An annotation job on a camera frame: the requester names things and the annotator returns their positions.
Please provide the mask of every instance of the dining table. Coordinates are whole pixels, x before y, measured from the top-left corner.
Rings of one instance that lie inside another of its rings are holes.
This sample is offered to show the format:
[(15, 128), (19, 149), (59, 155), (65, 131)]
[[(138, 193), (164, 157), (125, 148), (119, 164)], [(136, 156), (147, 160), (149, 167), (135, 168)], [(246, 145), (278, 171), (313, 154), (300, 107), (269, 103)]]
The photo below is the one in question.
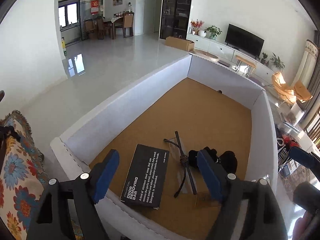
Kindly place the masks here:
[(114, 40), (116, 38), (116, 29), (115, 29), (115, 22), (120, 21), (120, 19), (123, 18), (123, 16), (120, 17), (112, 17), (112, 18), (103, 18), (103, 24), (112, 25), (112, 39)]

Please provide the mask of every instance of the black tv screen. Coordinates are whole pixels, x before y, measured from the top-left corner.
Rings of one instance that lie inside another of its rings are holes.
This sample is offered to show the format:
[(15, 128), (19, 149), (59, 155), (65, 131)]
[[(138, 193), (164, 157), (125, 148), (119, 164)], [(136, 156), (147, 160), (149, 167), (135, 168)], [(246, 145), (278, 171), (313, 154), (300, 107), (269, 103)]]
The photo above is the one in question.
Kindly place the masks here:
[(244, 29), (229, 24), (226, 43), (259, 57), (264, 40)]

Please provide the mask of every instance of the black box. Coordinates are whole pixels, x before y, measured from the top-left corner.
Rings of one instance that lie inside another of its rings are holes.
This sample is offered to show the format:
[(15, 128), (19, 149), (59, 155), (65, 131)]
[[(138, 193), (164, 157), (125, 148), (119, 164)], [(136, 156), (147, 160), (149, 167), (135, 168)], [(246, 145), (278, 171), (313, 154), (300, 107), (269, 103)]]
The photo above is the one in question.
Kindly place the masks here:
[(169, 151), (137, 144), (121, 194), (126, 204), (158, 209)]

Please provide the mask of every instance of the red flower arrangement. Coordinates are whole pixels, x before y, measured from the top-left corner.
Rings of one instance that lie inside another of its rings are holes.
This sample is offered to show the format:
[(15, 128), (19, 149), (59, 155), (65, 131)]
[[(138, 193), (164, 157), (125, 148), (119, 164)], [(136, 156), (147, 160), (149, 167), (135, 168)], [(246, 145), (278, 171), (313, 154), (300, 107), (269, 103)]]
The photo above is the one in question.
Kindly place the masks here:
[(191, 25), (197, 30), (197, 29), (199, 29), (199, 28), (201, 28), (201, 26), (204, 24), (204, 22), (203, 21), (198, 21), (198, 19), (197, 19), (197, 21), (195, 22), (195, 21), (191, 21)]

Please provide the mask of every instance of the round white vase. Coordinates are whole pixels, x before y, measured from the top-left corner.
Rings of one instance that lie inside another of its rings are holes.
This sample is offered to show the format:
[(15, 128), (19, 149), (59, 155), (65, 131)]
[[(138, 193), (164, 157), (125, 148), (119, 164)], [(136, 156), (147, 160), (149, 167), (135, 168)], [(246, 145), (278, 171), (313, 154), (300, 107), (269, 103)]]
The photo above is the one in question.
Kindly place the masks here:
[(204, 38), (204, 37), (207, 35), (207, 33), (206, 33), (205, 31), (202, 31), (202, 30), (201, 30), (201, 31), (198, 32), (198, 35), (199, 35), (200, 37), (203, 37), (203, 38)]

